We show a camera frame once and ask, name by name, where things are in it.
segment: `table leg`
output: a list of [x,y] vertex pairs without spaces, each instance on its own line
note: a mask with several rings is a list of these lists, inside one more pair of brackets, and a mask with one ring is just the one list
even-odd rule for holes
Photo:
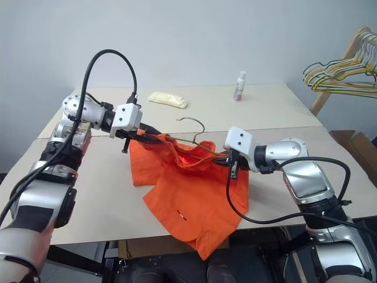
[[304,231],[300,235],[294,237],[292,240],[284,243],[280,247],[280,256],[289,255],[294,251],[305,248],[311,244],[309,234]]
[[270,274],[275,283],[286,283],[279,260],[281,259],[278,249],[274,245],[261,246],[263,261],[270,270]]
[[114,282],[118,267],[118,258],[105,258],[106,250],[109,249],[110,246],[112,248],[113,244],[106,242],[101,262],[93,261],[92,259],[77,255],[58,246],[50,246],[47,260],[54,265],[102,276],[102,283],[111,283]]

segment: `orange t-shirt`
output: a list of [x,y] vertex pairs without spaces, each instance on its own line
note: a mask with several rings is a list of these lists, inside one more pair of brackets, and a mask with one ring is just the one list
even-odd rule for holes
[[[237,228],[240,217],[226,198],[228,167],[199,147],[178,144],[159,134],[162,144],[130,143],[135,186],[155,185],[144,201],[154,216],[178,240],[192,246],[204,260]],[[211,151],[215,145],[203,141]],[[241,213],[249,209],[249,173],[239,171],[230,195]]]

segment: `spray bottle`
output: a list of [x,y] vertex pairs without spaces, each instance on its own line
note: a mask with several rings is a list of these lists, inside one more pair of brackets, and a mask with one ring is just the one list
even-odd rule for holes
[[237,86],[234,90],[233,101],[241,101],[243,88],[245,87],[246,72],[241,71],[240,76],[237,79]]

